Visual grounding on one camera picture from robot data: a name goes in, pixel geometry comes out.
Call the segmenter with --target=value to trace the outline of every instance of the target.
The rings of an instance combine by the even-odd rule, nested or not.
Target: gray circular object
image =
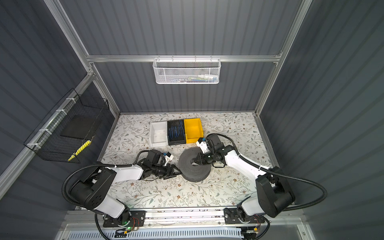
[[[201,182],[211,172],[211,165],[192,165],[193,159],[202,152],[199,147],[188,148],[179,157],[181,175],[189,182]]]

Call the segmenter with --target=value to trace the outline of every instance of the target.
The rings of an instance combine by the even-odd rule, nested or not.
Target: mounting plate
[[[133,227],[133,218],[137,218],[139,220],[139,223],[135,223],[135,227],[142,227],[144,226],[144,220],[145,220],[145,211],[129,211],[130,212],[130,222],[126,227]],[[112,218],[108,218],[104,220],[103,227],[119,227],[117,226]]]
[[[237,215],[237,209],[235,208],[224,208],[224,219],[225,224],[242,224],[242,223],[255,223],[255,224],[261,224],[264,223],[265,220],[261,218],[260,216],[254,215],[250,216],[249,219],[247,219],[247,222],[242,222],[238,215]]]

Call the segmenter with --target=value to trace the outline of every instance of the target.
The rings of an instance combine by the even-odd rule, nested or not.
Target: yellow object
[[[184,119],[185,141],[195,143],[203,137],[203,127],[200,118]]]
[[[68,161],[72,160],[74,157],[79,155],[79,153],[81,153],[81,151],[84,150],[90,144],[91,144],[91,140],[86,141],[81,147],[79,147],[79,149],[77,149],[77,151],[74,154],[71,155],[71,157],[68,159]]]

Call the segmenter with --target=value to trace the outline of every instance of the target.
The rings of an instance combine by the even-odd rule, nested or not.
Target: white robotic arm
[[[213,165],[213,163],[220,161],[236,169],[247,178],[255,180],[258,196],[249,197],[238,205],[238,212],[241,213],[243,218],[262,213],[275,217],[295,200],[295,196],[286,179],[266,174],[266,172],[260,169],[281,172],[278,167],[270,169],[242,154],[238,154],[233,146],[224,146],[217,135],[211,135],[207,139],[201,138],[196,144],[200,147],[202,153],[195,163]],[[253,163],[254,166],[245,162],[240,156]]]
[[[177,167],[168,163],[173,158],[170,153],[163,154],[157,150],[147,152],[147,157],[133,166],[90,166],[72,185],[69,195],[88,210],[96,210],[112,218],[121,218],[129,208],[108,194],[111,184],[145,179],[151,175],[168,179],[181,174]]]

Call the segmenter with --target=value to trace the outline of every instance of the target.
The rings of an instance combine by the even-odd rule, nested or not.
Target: patterned table surface
[[[190,113],[121,115],[103,156],[104,163],[132,163],[141,150],[149,147],[149,123],[175,119],[200,118],[204,136],[222,133],[232,138],[240,153],[271,167],[252,113]],[[225,145],[229,141],[222,139]],[[170,152],[177,165],[181,153],[196,144],[183,144],[155,149]],[[129,180],[113,184],[109,194],[130,208],[198,207],[236,205],[246,197],[256,196],[255,181],[233,168],[211,169],[203,181],[193,183],[182,176],[167,180]]]

